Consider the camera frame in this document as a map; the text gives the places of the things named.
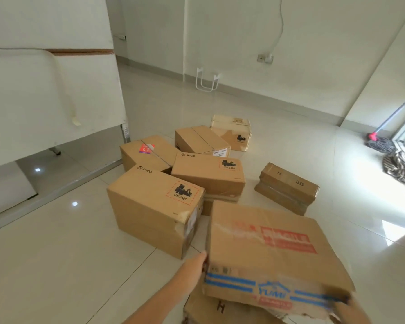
baseboard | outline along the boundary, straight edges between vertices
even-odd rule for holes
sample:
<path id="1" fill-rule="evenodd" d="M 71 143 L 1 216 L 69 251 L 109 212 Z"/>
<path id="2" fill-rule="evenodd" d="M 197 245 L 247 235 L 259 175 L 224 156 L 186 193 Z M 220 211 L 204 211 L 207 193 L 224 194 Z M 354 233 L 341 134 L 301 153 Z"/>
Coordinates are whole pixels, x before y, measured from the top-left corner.
<path id="1" fill-rule="evenodd" d="M 184 81 L 195 84 L 195 76 L 191 75 L 184 75 Z M 205 79 L 202 80 L 205 86 L 211 86 L 211 81 L 207 81 Z M 308 118 L 312 118 L 324 123 L 329 123 L 332 125 L 339 126 L 342 121 L 344 120 L 343 117 L 335 116 L 332 114 L 328 114 L 319 110 L 310 109 L 307 107 L 299 106 L 298 104 L 289 103 L 285 101 L 281 101 L 275 99 L 273 97 L 267 97 L 261 94 L 257 94 L 254 92 L 245 91 L 239 88 L 234 88 L 232 86 L 219 84 L 218 89 L 216 91 L 227 93 L 230 95 L 237 96 L 241 99 L 245 99 L 247 101 L 253 102 L 258 104 L 259 106 L 263 106 L 266 108 L 275 107 L 278 109 L 282 109 L 288 112 L 292 112 L 294 114 L 298 114 L 301 116 L 305 116 Z"/>
<path id="2" fill-rule="evenodd" d="M 340 125 L 340 127 L 353 131 L 353 132 L 361 133 L 363 135 L 372 133 L 374 130 L 377 129 L 376 127 L 357 123 L 352 120 L 344 120 L 343 123 Z M 391 138 L 393 136 L 393 134 L 394 134 L 394 132 L 387 131 L 387 130 L 380 130 L 378 132 L 378 136 L 387 137 L 387 138 Z"/>
<path id="3" fill-rule="evenodd" d="M 167 69 L 159 68 L 156 66 L 147 65 L 145 63 L 139 63 L 138 61 L 134 61 L 134 60 L 122 57 L 122 56 L 116 56 L 116 58 L 117 58 L 118 62 L 124 63 L 128 66 L 138 68 L 138 69 L 144 70 L 146 72 L 151 72 L 153 74 L 166 76 L 169 78 L 178 79 L 179 81 L 183 81 L 183 74 L 180 74 L 178 72 L 173 72 L 172 70 L 167 70 Z"/>

blue mop handle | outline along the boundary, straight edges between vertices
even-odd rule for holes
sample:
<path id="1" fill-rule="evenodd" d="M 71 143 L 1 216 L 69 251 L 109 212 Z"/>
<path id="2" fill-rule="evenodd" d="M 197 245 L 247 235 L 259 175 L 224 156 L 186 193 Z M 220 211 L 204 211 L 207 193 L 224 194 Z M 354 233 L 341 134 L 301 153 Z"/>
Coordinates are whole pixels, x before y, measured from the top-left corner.
<path id="1" fill-rule="evenodd" d="M 396 116 L 396 115 L 399 113 L 400 110 L 402 110 L 403 107 L 405 107 L 405 102 L 402 103 L 402 105 L 401 105 L 399 108 L 397 108 L 397 109 L 394 111 L 394 113 L 392 113 L 392 114 L 389 116 L 389 118 L 387 118 L 387 119 L 383 122 L 383 124 L 379 125 L 379 127 L 374 131 L 374 133 L 378 133 L 380 130 L 382 130 L 382 129 L 384 128 L 384 126 L 385 126 L 394 116 Z"/>

person's hand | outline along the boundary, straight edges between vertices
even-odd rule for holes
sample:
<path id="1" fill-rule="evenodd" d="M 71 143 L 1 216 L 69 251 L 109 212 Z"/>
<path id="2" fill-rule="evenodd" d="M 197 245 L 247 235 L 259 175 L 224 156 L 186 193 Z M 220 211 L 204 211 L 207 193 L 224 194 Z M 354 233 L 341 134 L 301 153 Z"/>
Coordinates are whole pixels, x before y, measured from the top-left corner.
<path id="1" fill-rule="evenodd" d="M 207 252 L 203 251 L 197 256 L 188 259 L 181 265 L 177 273 L 171 279 L 171 283 L 183 295 L 188 295 L 195 288 L 203 271 L 203 264 L 207 258 Z"/>
<path id="2" fill-rule="evenodd" d="M 335 324 L 371 324 L 369 317 L 354 297 L 350 298 L 348 304 L 335 302 L 334 313 L 340 318 L 339 321 L 330 315 L 330 320 Z"/>

white tile floor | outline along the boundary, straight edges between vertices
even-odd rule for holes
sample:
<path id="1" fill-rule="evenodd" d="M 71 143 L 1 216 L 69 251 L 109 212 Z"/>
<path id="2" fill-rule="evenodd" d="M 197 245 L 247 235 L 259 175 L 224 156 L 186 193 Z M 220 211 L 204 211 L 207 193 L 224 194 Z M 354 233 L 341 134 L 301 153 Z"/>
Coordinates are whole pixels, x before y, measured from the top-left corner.
<path id="1" fill-rule="evenodd" d="M 173 142 L 174 129 L 208 125 L 214 113 L 250 119 L 249 151 L 233 152 L 247 179 L 240 203 L 281 208 L 253 190 L 267 162 L 319 184 L 307 216 L 345 264 L 363 308 L 374 323 L 405 324 L 405 185 L 383 174 L 381 154 L 355 133 L 297 114 L 119 71 L 132 139 L 158 133 Z M 96 137 L 91 143 L 67 150 L 86 170 L 117 152 L 100 154 Z M 122 173 L 117 167 L 0 229 L 0 324 L 119 324 L 173 275 L 180 261 L 117 229 L 105 189 Z M 189 257 L 203 250 L 207 224 L 202 218 Z M 179 323 L 182 307 L 165 322 Z"/>

white cable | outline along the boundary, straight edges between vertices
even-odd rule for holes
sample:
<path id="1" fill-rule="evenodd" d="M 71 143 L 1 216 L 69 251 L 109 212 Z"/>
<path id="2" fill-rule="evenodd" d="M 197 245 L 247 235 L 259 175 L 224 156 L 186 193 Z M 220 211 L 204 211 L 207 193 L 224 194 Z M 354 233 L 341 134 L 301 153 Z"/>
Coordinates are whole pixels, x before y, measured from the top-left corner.
<path id="1" fill-rule="evenodd" d="M 281 39 L 282 34 L 283 34 L 284 21 L 283 21 L 283 15 L 282 15 L 282 1 L 283 0 L 280 0 L 280 2 L 279 2 L 279 13 L 281 16 L 281 33 L 279 34 L 279 37 L 274 42 L 274 46 L 272 48 L 272 51 L 270 52 L 270 56 L 274 52 L 275 48 L 278 46 L 279 40 Z"/>

